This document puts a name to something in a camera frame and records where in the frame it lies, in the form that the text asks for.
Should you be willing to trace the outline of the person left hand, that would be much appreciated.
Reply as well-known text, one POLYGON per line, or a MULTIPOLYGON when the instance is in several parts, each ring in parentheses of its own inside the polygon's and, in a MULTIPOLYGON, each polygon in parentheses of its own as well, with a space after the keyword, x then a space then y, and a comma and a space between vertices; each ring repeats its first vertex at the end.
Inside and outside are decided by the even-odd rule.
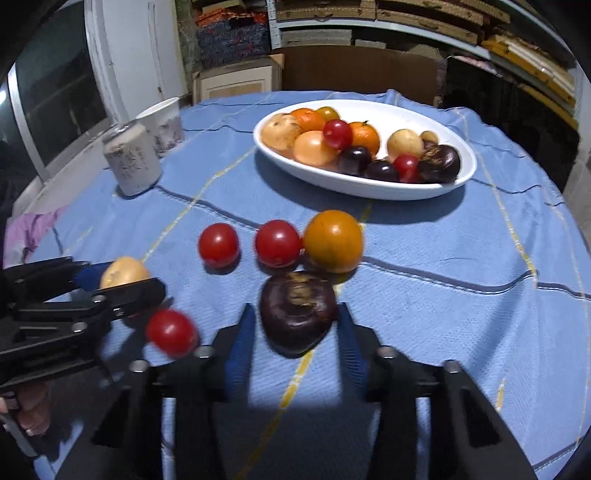
POLYGON ((20 387, 15 393, 19 403, 17 421, 28 436, 39 436, 47 432, 50 418, 50 387, 46 382, 20 387))

